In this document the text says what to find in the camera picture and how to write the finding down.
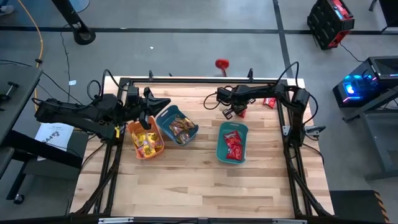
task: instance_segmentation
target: orange basket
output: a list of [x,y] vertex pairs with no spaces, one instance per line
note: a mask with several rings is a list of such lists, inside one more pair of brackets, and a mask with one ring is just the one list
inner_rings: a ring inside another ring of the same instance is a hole
[[161,149],[155,149],[156,150],[155,154],[153,154],[149,157],[142,157],[138,151],[138,147],[134,144],[134,140],[132,139],[132,136],[131,136],[132,144],[134,145],[134,148],[136,149],[137,159],[150,159],[150,158],[153,158],[153,157],[161,154],[164,150],[164,141],[163,141],[162,135],[159,132],[159,129],[157,128],[157,125],[156,125],[156,122],[155,122],[155,119],[153,116],[148,117],[148,123],[151,126],[150,130],[145,130],[139,122],[131,122],[127,126],[127,130],[130,132],[130,134],[133,134],[133,133],[138,134],[138,133],[143,133],[143,132],[156,133],[163,146]]

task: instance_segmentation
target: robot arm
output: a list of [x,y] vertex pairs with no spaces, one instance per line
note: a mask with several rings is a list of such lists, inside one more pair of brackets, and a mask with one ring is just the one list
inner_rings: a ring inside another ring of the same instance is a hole
[[69,124],[108,141],[114,137],[115,128],[127,121],[138,120],[144,129],[150,129],[148,117],[156,116],[170,103],[169,98],[155,98],[148,87],[144,89],[144,96],[139,96],[139,89],[131,85],[127,89],[125,105],[113,94],[104,94],[89,105],[63,103],[56,99],[33,101],[39,106],[35,114],[37,121]]
[[[292,100],[286,98],[286,92],[294,92]],[[256,98],[277,98],[284,106],[292,112],[292,124],[288,135],[288,143],[293,146],[302,146],[305,137],[303,130],[303,115],[307,107],[310,94],[307,90],[297,86],[287,86],[276,84],[273,86],[255,86],[237,85],[232,90],[226,88],[217,88],[217,101],[231,107],[225,109],[223,114],[226,119],[231,119],[231,113],[242,113]]]

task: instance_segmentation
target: red object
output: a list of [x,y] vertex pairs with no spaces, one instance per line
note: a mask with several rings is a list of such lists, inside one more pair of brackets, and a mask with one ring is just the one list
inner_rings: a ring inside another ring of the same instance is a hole
[[228,59],[222,59],[222,58],[217,59],[216,60],[216,67],[221,69],[221,72],[223,72],[223,76],[226,77],[225,70],[229,67],[229,60]]
[[232,131],[228,134],[224,134],[224,140],[228,147],[231,147],[233,144],[242,142],[238,131]]
[[242,151],[243,151],[243,146],[241,144],[233,144],[229,147],[226,158],[241,161]]
[[246,110],[242,111],[242,113],[238,114],[238,116],[240,116],[241,118],[244,118],[244,116],[246,115]]
[[[352,15],[347,11],[345,6],[341,3],[340,0],[333,0],[333,4],[336,6],[335,10],[339,11],[343,18],[340,18],[341,21],[348,21],[352,19]],[[330,42],[328,47],[333,48],[337,47],[338,44],[343,40],[343,38],[349,34],[349,30],[342,30],[336,34],[336,37]]]
[[274,109],[275,102],[276,102],[275,98],[264,98],[264,101],[262,102],[262,104],[269,106],[271,109]]

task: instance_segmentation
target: yellow cable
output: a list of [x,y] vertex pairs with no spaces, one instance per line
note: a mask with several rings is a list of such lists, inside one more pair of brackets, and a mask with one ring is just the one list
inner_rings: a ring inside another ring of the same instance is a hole
[[[24,8],[26,14],[29,16],[29,18],[31,19],[31,21],[33,22],[33,25],[35,25],[37,33],[39,34],[39,38],[40,38],[40,55],[39,55],[39,59],[42,59],[43,56],[43,38],[42,38],[42,34],[40,33],[39,28],[36,25],[35,20],[33,19],[33,17],[30,15],[29,11],[26,9],[25,5],[21,2],[21,0],[18,0],[19,4]],[[36,63],[36,68],[38,68],[40,65],[39,62]],[[37,90],[35,88],[35,98],[37,98]]]

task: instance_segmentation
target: blue led light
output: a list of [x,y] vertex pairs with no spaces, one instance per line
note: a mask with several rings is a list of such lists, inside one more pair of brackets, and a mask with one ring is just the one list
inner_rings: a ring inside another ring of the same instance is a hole
[[353,90],[353,86],[351,86],[351,85],[346,85],[346,90],[349,94],[355,93],[355,91]]

